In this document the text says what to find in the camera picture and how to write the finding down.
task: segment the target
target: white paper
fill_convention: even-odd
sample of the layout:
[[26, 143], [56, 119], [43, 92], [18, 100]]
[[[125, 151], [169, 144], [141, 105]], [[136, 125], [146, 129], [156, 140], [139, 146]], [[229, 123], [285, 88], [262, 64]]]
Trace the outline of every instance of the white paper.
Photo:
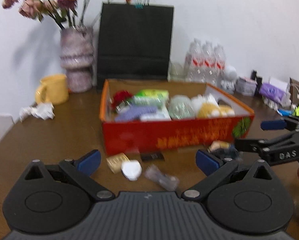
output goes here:
[[52, 103], [39, 103], [36, 107], [24, 107], [19, 111], [20, 121], [23, 122], [29, 115], [43, 120], [54, 118], [54, 106]]
[[284, 81], [280, 81], [274, 77], [270, 77], [269, 78], [269, 83], [277, 88], [279, 88], [280, 90], [283, 90], [284, 92], [287, 91], [288, 88], [288, 83], [284, 82]]

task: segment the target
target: yellow mug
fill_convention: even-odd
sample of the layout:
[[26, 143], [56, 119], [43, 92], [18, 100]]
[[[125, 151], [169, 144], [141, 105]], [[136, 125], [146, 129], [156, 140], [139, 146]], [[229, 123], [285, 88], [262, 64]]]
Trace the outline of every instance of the yellow mug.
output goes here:
[[51, 102], [59, 105], [68, 100], [67, 77], [64, 74], [56, 74], [41, 79], [41, 85], [35, 93], [37, 104]]

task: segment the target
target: plastic wrapper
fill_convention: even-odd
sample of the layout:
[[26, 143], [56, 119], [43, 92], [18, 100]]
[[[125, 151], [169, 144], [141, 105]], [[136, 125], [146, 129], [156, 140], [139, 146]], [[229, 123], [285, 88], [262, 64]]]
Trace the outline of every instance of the plastic wrapper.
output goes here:
[[132, 103], [139, 106], [157, 106], [161, 109], [169, 98], [167, 90], [144, 89], [132, 98]]
[[149, 166], [144, 175], [168, 191], [175, 191], [179, 184], [178, 178], [163, 174], [155, 165]]
[[19, 111], [19, 119], [23, 122], [28, 116], [32, 115], [43, 120], [54, 118], [54, 106], [51, 102], [39, 103], [36, 107], [24, 107]]
[[128, 122], [138, 119], [143, 114], [156, 113], [156, 106], [130, 106], [130, 108], [115, 117], [115, 122]]
[[169, 105], [168, 113], [172, 119], [194, 119], [195, 111], [187, 96], [174, 96]]
[[171, 121], [171, 117], [169, 116], [166, 106], [163, 106], [162, 109], [158, 110], [156, 113], [141, 115], [140, 120], [142, 122]]
[[191, 103], [196, 115], [201, 109], [203, 103], [211, 103], [218, 107], [217, 101], [212, 94], [208, 94], [207, 96], [197, 95], [191, 99]]

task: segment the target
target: mug handle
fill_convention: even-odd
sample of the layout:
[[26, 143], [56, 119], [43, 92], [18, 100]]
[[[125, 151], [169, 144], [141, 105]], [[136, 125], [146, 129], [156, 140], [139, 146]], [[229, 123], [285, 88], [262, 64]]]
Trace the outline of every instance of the mug handle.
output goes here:
[[35, 101], [37, 104], [44, 103], [46, 101], [46, 85], [40, 85], [35, 93]]

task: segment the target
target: purple package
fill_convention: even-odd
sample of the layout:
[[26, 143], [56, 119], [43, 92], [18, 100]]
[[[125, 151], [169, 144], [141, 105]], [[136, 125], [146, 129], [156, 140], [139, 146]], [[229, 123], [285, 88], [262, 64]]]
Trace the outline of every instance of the purple package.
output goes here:
[[130, 108], [115, 117], [116, 122], [127, 122], [139, 118], [142, 114], [155, 113], [156, 106], [130, 106]]
[[278, 104], [281, 103], [283, 97], [285, 96], [285, 92], [283, 90], [280, 90], [269, 83], [263, 83], [259, 93]]

